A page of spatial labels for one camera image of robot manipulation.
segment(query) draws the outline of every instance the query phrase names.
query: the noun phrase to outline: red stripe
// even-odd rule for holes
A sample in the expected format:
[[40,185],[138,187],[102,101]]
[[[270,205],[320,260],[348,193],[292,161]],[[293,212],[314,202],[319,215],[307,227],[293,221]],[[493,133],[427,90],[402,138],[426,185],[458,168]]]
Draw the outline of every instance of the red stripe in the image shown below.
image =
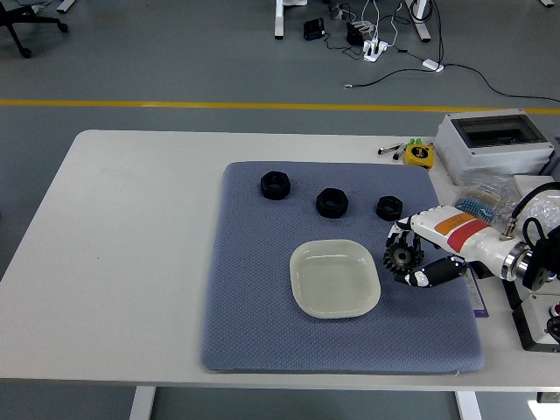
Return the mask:
[[481,231],[484,228],[487,228],[488,225],[479,219],[471,220],[468,223],[461,226],[455,232],[451,234],[449,239],[447,240],[447,244],[455,251],[461,252],[463,245],[467,239],[471,236],[476,234],[477,232]]

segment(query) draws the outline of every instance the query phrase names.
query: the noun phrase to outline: black box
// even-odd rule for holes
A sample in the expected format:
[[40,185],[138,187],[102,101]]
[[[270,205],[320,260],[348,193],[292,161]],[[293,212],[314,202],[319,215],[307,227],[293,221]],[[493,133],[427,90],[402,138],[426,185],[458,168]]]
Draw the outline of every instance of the black box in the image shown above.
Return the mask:
[[325,35],[325,22],[322,17],[304,23],[304,38],[306,40],[321,39],[323,35]]

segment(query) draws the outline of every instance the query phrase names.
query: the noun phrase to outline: yellow line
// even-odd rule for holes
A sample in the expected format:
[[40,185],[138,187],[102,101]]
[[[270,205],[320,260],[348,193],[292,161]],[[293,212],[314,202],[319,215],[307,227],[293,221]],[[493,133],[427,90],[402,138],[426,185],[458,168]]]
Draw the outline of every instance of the yellow line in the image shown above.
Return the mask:
[[[113,107],[113,108],[184,108],[184,109],[281,109],[309,111],[378,112],[476,112],[496,107],[444,107],[429,105],[356,105],[336,103],[274,102],[183,102],[183,101],[72,101],[40,99],[0,99],[3,107]],[[560,115],[560,108],[525,108],[529,114]]]

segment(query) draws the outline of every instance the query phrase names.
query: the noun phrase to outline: blue mat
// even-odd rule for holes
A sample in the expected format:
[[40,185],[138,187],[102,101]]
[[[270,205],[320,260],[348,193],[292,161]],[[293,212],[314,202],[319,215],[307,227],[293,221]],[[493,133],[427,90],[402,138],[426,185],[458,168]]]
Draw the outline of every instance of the blue mat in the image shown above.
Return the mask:
[[[260,178],[288,174],[291,193],[265,199]],[[327,187],[343,190],[347,212],[325,219],[315,209]],[[434,289],[393,280],[382,264],[391,222],[377,200],[395,195],[402,216],[438,204],[425,169],[385,164],[242,162],[224,172],[208,278],[202,362],[225,372],[450,373],[481,368],[484,358],[462,279]],[[290,257],[302,243],[349,239],[374,258],[381,299],[358,318],[317,319],[296,303]],[[424,264],[446,253],[423,243]]]

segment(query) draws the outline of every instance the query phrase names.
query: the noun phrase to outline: black nut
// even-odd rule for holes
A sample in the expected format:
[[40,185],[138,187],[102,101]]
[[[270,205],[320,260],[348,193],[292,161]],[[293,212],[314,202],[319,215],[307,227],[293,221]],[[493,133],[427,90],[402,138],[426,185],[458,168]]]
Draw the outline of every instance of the black nut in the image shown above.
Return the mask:
[[326,188],[317,196],[316,207],[321,216],[338,219],[348,209],[348,198],[342,190]]
[[377,201],[375,212],[385,221],[398,221],[403,212],[403,202],[392,195],[381,197]]
[[261,178],[261,193],[265,199],[281,200],[290,189],[290,179],[283,172],[271,171]]

